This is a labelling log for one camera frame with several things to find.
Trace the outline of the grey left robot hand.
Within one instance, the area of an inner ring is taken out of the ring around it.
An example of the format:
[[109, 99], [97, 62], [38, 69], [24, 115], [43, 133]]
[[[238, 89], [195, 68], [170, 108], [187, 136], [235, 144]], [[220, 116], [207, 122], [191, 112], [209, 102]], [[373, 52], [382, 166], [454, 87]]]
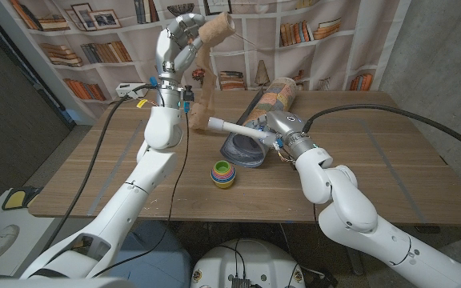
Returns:
[[178, 108], [180, 82], [202, 46], [198, 30], [205, 22], [200, 14], [182, 14], [158, 36], [155, 54], [160, 80], [158, 100], [166, 107]]

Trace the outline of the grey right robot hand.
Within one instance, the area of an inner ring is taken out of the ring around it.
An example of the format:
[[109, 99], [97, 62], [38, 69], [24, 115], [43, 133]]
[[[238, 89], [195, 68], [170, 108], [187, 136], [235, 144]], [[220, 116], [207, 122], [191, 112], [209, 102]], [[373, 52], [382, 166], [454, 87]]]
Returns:
[[272, 110], [259, 116], [258, 124], [264, 126], [265, 131], [276, 133], [294, 160], [306, 151], [318, 148], [313, 139], [303, 133], [305, 122], [296, 114]]

